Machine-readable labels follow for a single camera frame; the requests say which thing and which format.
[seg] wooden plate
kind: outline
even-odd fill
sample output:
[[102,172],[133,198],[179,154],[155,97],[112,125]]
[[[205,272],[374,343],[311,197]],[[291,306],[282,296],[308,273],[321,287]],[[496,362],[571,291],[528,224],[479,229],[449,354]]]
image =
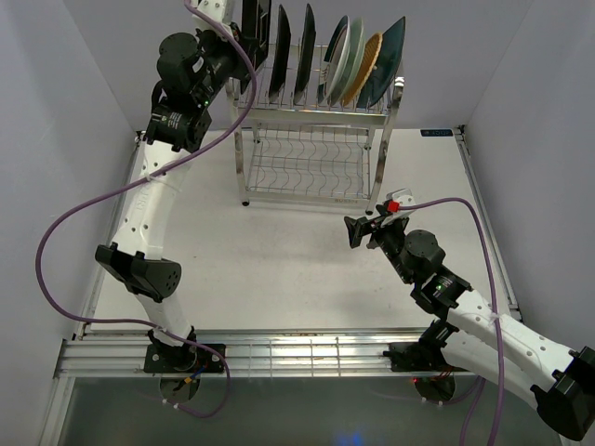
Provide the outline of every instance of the wooden plate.
[[374,34],[370,40],[365,44],[364,58],[360,70],[355,76],[355,80],[351,84],[350,89],[343,96],[343,107],[347,107],[355,97],[362,91],[364,84],[370,77],[372,70],[376,65],[378,54],[380,54],[380,47],[382,46],[382,34]]

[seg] white enclosure wall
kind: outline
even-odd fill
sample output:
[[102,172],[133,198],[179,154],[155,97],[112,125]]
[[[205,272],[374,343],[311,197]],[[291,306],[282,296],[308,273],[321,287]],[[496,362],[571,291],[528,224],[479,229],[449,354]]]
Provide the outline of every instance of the white enclosure wall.
[[[55,217],[122,183],[134,134],[61,0],[0,3],[0,444],[37,442],[60,340],[35,248]],[[113,203],[75,217],[46,255],[49,288],[80,311]]]
[[540,0],[469,123],[522,315],[573,348],[595,345],[594,82],[595,5]]
[[[407,87],[397,122],[401,128],[466,124],[531,4],[531,0],[273,0],[275,18],[280,3],[287,11],[293,43],[302,34],[309,1],[319,44],[328,43],[344,14],[363,17],[368,36],[407,17],[403,56]],[[158,80],[159,44],[171,33],[192,33],[195,28],[182,0],[64,3],[128,122],[137,130],[145,128]],[[239,21],[242,0],[236,4]],[[276,19],[271,33],[276,35]],[[230,121],[223,96],[211,106],[213,128]]]

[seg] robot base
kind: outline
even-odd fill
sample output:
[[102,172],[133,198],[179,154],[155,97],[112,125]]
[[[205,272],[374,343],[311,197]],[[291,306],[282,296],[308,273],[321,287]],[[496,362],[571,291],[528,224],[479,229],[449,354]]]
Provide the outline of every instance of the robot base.
[[[226,357],[225,344],[208,344],[206,346],[213,348],[216,352],[220,353],[223,358]],[[221,374],[225,371],[221,360],[217,356],[197,348],[196,363],[189,370],[182,372],[172,367],[163,356],[160,356],[159,353],[157,353],[156,347],[154,345],[150,345],[147,347],[145,365],[142,370],[146,374],[193,374],[202,367],[205,367],[203,374]]]

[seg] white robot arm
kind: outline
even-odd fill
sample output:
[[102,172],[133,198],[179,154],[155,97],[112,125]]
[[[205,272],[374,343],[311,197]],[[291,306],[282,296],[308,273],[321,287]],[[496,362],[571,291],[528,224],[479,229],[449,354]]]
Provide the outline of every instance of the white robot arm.
[[405,233],[415,205],[410,190],[389,194],[377,206],[380,216],[345,217],[350,246],[370,235],[370,249],[381,248],[405,283],[413,284],[417,304],[438,317],[414,345],[390,346],[393,370],[428,370],[450,365],[498,381],[495,318],[504,353],[505,388],[531,407],[555,431],[581,440],[595,420],[595,351],[580,352],[550,341],[506,314],[496,315],[477,290],[443,265],[446,256],[435,236]]
[[160,45],[161,81],[153,90],[151,120],[140,145],[140,174],[150,181],[136,190],[112,242],[100,245],[95,254],[160,327],[149,332],[152,344],[167,365],[179,371],[190,370],[196,357],[187,344],[163,331],[190,340],[195,335],[176,294],[181,265],[164,259],[163,249],[167,221],[191,164],[157,177],[152,173],[200,150],[211,124],[208,107],[230,79],[247,87],[249,70],[227,39],[233,36],[257,69],[268,55],[271,26],[271,0],[243,0],[243,32],[231,22],[233,0],[192,0],[190,6],[221,29],[194,17],[196,37],[176,33]]

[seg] dish rack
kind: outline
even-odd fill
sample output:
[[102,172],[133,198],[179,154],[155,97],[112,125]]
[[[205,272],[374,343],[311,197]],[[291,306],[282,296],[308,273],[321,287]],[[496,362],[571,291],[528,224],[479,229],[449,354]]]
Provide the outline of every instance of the dish rack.
[[[392,129],[403,96],[401,64],[392,86],[374,107],[357,109],[357,99],[344,107],[317,103],[321,66],[327,46],[316,46],[311,78],[298,105],[294,105],[301,47],[292,45],[285,87],[279,98],[269,103],[275,45],[258,74],[258,92],[245,123],[251,127],[252,153],[245,172],[245,145],[242,129],[236,130],[235,162],[240,199],[251,201],[298,202],[364,209],[372,214],[384,178]],[[226,84],[235,121],[245,110],[249,86],[241,94],[240,83]],[[382,129],[376,171],[371,173],[370,152],[377,129]]]

